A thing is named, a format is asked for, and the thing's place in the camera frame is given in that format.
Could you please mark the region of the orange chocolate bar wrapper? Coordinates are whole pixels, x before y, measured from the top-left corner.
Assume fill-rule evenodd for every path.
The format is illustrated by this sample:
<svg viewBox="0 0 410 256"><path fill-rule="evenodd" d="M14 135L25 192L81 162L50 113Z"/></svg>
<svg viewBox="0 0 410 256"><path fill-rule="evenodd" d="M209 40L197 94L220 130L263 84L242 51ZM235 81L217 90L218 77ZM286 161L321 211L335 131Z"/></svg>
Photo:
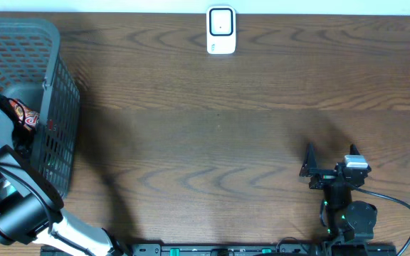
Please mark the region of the orange chocolate bar wrapper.
<svg viewBox="0 0 410 256"><path fill-rule="evenodd" d="M9 102L13 107L20 123L28 130L35 130L38 125L40 114L27 105L20 99L9 98Z"/></svg>

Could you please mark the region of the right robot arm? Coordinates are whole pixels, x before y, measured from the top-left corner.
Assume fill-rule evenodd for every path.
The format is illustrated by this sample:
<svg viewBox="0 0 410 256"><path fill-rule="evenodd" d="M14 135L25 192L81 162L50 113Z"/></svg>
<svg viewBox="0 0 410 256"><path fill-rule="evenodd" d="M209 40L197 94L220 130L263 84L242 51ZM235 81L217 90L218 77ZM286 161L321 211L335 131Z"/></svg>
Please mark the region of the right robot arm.
<svg viewBox="0 0 410 256"><path fill-rule="evenodd" d="M310 247L309 255L368 255L367 242L374 237L377 208L354 201L352 191L364 185L371 171L367 160L351 145L349 153L333 169L318 166L311 143L307 145L299 176L309 177L309 188L324 192L320 221L329 237Z"/></svg>

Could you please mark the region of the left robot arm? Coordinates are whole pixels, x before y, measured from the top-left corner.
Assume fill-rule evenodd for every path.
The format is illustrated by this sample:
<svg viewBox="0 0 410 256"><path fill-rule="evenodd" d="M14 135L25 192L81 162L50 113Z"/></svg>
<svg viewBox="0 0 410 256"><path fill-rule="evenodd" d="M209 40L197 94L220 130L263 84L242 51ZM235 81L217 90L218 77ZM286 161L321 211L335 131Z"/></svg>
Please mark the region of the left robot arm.
<svg viewBox="0 0 410 256"><path fill-rule="evenodd" d="M34 136L23 105L0 95L0 243L38 244L42 255L131 255L108 231L64 210L57 190L20 153Z"/></svg>

